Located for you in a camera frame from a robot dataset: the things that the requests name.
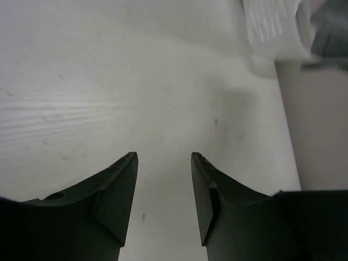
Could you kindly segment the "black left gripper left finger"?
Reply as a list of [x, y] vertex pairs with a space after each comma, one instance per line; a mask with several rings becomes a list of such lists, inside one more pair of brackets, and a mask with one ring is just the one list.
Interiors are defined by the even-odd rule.
[[138, 173], [130, 152], [46, 198], [1, 199], [1, 260], [118, 260]]

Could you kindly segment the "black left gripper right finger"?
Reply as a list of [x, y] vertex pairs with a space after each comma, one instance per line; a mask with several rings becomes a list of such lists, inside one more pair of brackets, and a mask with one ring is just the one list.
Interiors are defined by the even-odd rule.
[[191, 174], [209, 260], [347, 260], [347, 191], [264, 195], [197, 152]]

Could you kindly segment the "grey tank top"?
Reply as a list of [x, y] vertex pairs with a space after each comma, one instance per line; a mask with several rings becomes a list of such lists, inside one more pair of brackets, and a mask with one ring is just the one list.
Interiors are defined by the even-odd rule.
[[243, 1], [254, 54], [301, 69], [347, 71], [347, 1]]

